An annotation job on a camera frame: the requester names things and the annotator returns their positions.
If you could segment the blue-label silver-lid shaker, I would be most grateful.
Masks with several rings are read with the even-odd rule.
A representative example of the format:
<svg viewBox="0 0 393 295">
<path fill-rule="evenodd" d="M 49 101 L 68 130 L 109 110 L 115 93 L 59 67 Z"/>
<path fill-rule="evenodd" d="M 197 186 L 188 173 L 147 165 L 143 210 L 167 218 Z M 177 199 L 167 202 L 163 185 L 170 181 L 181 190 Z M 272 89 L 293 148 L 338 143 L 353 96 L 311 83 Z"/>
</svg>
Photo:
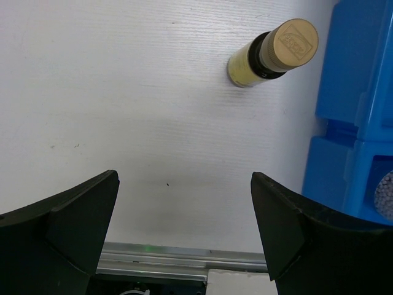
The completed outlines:
<svg viewBox="0 0 393 295">
<path fill-rule="evenodd" d="M 388 221 L 393 217 L 393 182 L 392 171 L 386 174 L 378 183 L 374 194 L 376 211 Z"/>
</svg>

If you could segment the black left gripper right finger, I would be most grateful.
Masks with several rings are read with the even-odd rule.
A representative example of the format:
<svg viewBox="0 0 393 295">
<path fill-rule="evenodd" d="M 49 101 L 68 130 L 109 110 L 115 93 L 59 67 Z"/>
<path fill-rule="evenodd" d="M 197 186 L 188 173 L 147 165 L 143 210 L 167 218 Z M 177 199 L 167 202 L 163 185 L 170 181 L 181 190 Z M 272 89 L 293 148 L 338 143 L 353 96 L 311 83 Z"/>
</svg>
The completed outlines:
<svg viewBox="0 0 393 295">
<path fill-rule="evenodd" d="M 261 172 L 251 195 L 279 294 L 392 293 L 391 226 L 333 210 Z"/>
</svg>

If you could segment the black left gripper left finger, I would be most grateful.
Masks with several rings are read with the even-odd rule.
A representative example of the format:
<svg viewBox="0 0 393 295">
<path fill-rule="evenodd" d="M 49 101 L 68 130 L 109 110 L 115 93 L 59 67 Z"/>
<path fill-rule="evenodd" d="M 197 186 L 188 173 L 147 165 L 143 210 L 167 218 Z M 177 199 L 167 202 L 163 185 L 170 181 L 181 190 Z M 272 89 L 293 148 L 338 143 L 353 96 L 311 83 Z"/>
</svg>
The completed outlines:
<svg viewBox="0 0 393 295">
<path fill-rule="evenodd" d="M 1 294 L 85 294 L 119 190 L 115 170 L 1 215 Z"/>
</svg>

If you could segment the yellow-label brown bottle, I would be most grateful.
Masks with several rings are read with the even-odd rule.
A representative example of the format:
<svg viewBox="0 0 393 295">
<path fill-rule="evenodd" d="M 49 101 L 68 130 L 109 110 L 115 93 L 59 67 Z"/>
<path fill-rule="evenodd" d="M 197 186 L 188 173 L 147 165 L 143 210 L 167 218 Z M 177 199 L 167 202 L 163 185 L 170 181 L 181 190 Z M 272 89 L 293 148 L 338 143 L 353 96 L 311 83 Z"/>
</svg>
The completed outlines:
<svg viewBox="0 0 393 295">
<path fill-rule="evenodd" d="M 319 35 L 312 23 L 290 19 L 235 52 L 228 60 L 227 74 L 237 87 L 253 87 L 307 64 L 318 46 Z"/>
</svg>

